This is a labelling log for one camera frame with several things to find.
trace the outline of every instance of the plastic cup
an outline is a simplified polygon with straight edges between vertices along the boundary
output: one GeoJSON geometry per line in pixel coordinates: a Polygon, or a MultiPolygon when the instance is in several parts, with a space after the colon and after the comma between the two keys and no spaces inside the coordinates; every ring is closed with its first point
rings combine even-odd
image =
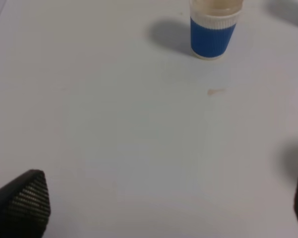
{"type": "Polygon", "coordinates": [[[191,49],[204,60],[215,60],[227,49],[243,0],[191,0],[191,49]]]}

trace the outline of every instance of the stain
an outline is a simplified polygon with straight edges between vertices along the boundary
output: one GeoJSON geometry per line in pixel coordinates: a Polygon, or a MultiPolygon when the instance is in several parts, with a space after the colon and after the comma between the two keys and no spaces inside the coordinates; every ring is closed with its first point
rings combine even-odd
{"type": "Polygon", "coordinates": [[[213,96],[214,94],[222,93],[222,92],[225,92],[224,88],[222,88],[222,89],[209,89],[208,90],[208,96],[213,96]]]}

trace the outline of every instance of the black plastic part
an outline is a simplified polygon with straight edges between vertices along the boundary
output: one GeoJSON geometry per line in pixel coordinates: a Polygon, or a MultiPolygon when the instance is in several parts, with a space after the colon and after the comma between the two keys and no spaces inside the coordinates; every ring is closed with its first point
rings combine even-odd
{"type": "Polygon", "coordinates": [[[50,214],[43,171],[29,170],[0,189],[0,238],[41,238],[50,214]]]}

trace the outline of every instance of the white surface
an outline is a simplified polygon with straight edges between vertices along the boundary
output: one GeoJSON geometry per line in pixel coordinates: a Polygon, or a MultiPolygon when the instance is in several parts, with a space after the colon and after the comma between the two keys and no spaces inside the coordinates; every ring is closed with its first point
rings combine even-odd
{"type": "Polygon", "coordinates": [[[7,1],[0,187],[45,171],[47,238],[298,238],[298,14],[266,8],[202,61],[187,1],[7,1]]]}

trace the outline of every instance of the white table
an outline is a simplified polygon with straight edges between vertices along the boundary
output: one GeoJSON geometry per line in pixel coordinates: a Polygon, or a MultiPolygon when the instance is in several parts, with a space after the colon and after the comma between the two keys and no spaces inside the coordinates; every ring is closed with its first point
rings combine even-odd
{"type": "Polygon", "coordinates": [[[45,171],[46,238],[298,238],[297,7],[202,61],[185,0],[8,0],[0,187],[45,171]]]}

